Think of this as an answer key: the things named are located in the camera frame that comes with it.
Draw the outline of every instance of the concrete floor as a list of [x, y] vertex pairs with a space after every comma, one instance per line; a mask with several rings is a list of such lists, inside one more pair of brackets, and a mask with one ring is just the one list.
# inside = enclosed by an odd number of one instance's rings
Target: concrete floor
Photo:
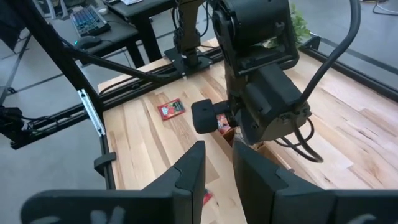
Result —
[[[349, 27], [349, 3], [347, 0], [294, 0], [304, 13], [308, 27], [322, 37], [340, 43]], [[372, 4], [362, 5], [362, 26], [351, 49], [393, 67], [398, 67], [398, 17], [373, 14]], [[385, 7], [398, 11], [398, 2], [387, 2]], [[205, 11], [200, 9], [198, 30], [203, 32], [206, 23]], [[157, 36], [173, 31], [170, 13], [163, 12], [153, 17]], [[214, 37], [210, 27], [203, 41]], [[161, 51], [173, 46], [172, 34], [158, 39]], [[8, 96], [4, 106], [17, 106], [28, 117], [56, 113], [79, 103], [76, 91], [60, 70], [51, 61], [34, 38], [27, 44], [28, 51], [22, 57], [12, 86], [22, 90]], [[147, 63], [147, 57], [140, 47]], [[12, 52], [8, 51], [0, 58]], [[18, 56], [0, 60], [1, 84], [7, 82]], [[131, 59], [117, 54], [108, 60], [128, 65]], [[398, 88], [396, 75], [382, 71], [366, 62], [345, 55], [342, 61], [367, 74], [381, 77], [384, 82]], [[97, 84], [119, 74], [95, 65], [82, 68], [90, 83]], [[19, 210], [31, 195], [47, 189], [105, 189], [104, 179], [93, 169], [93, 161], [101, 155], [98, 136], [90, 121], [84, 121], [37, 141], [17, 151], [9, 147], [9, 140], [0, 135], [0, 217], [2, 223], [19, 223]]]

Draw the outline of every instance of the desk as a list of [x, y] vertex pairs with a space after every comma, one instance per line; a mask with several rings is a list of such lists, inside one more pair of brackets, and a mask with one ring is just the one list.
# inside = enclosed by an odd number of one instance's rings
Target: desk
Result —
[[[206, 45], [216, 46], [216, 40]], [[307, 55], [286, 74], [303, 90], [320, 63]], [[158, 60], [148, 71], [170, 63]], [[121, 75], [102, 83], [100, 90], [119, 82]], [[204, 98], [226, 99], [223, 63], [177, 80], [106, 111], [104, 123], [117, 189], [142, 189], [163, 173], [196, 141], [206, 142], [206, 188], [215, 199], [203, 207], [202, 223], [245, 223], [234, 183], [231, 147], [218, 132], [197, 134], [190, 105]], [[187, 112], [163, 122], [157, 106], [180, 98]], [[291, 149], [267, 143], [260, 152], [272, 154], [296, 174], [321, 187], [342, 189], [398, 187], [398, 105], [330, 70], [310, 97], [316, 134], [309, 144], [325, 158], [307, 162]], [[307, 125], [303, 132], [308, 132]]]
[[[87, 49], [87, 52], [89, 54], [103, 57], [126, 47], [135, 66], [137, 68], [144, 66], [144, 61], [136, 44], [136, 41], [140, 39], [137, 29], [113, 13], [108, 13], [104, 18], [109, 22], [111, 30], [100, 34], [98, 37], [103, 40], [102, 43]], [[72, 22], [68, 19], [67, 21], [62, 21], [62, 23], [62, 29], [57, 29], [57, 24], [55, 24], [55, 30], [66, 41], [74, 44], [75, 41], [79, 39], [79, 36], [76, 33]]]
[[144, 0], [129, 6], [123, 2], [107, 5], [115, 14], [128, 19], [136, 26], [142, 37], [142, 44], [150, 62], [155, 62], [162, 58], [149, 18], [174, 7], [175, 0]]

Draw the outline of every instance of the wood grain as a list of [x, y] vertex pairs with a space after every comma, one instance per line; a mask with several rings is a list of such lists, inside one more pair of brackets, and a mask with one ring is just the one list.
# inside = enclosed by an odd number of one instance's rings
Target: wood grain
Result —
[[[205, 45], [216, 46], [216, 40]], [[167, 59], [140, 68], [155, 69]], [[319, 68], [316, 60], [300, 54], [285, 71], [304, 90]], [[102, 83], [102, 90], [128, 78], [121, 75]], [[215, 195], [203, 208], [202, 223], [245, 223], [231, 164], [231, 147], [219, 133], [197, 134], [190, 106], [210, 98], [226, 99], [223, 63], [131, 100], [104, 113], [109, 150], [118, 189], [142, 189], [165, 172], [197, 140], [206, 142], [206, 188]], [[157, 106], [180, 98], [187, 112], [162, 121]], [[309, 99], [315, 135], [309, 144], [325, 159], [306, 161], [291, 149], [267, 142], [259, 152], [302, 178], [325, 189], [398, 188], [398, 105], [329, 70]], [[302, 128], [309, 133], [309, 125]], [[297, 142], [292, 136], [288, 138]]]

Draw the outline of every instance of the keyboard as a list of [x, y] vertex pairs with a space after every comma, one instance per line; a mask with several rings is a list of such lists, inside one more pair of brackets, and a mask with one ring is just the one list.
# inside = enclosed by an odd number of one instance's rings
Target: keyboard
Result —
[[108, 22], [93, 6], [73, 12], [70, 17], [79, 37], [96, 36], [111, 29]]

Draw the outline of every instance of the computer mouse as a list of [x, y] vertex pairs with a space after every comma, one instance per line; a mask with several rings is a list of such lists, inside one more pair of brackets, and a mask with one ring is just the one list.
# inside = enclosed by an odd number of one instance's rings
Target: computer mouse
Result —
[[90, 47], [95, 47], [102, 42], [101, 38], [94, 36], [80, 37], [75, 41], [75, 47], [78, 49], [88, 49]]

